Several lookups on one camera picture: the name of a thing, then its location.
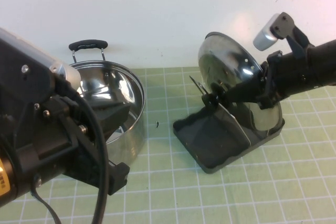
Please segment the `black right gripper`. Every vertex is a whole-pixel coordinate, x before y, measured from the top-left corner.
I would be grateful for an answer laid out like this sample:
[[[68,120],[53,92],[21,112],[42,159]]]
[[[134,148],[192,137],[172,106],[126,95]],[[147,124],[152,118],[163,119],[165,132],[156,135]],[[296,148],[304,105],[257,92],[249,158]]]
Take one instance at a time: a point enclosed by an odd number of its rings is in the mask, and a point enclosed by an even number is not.
[[[259,107],[264,109],[273,108],[278,102],[290,97],[290,66],[292,53],[283,55],[276,51],[267,57],[262,66],[265,70],[265,84],[259,77],[252,77],[236,84],[225,92],[228,102],[252,102],[258,101]]]

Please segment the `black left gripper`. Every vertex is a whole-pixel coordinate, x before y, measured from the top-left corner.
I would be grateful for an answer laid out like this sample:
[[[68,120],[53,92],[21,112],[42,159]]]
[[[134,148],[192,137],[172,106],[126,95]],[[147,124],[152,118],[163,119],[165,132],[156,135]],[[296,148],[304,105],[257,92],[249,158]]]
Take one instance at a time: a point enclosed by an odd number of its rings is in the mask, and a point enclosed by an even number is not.
[[[91,102],[107,141],[129,115],[124,102]],[[51,97],[35,109],[28,104],[15,123],[15,180],[43,183],[64,174],[84,183],[99,183],[102,152],[90,117],[67,97]],[[111,196],[128,181],[130,167],[121,162],[109,163]]]

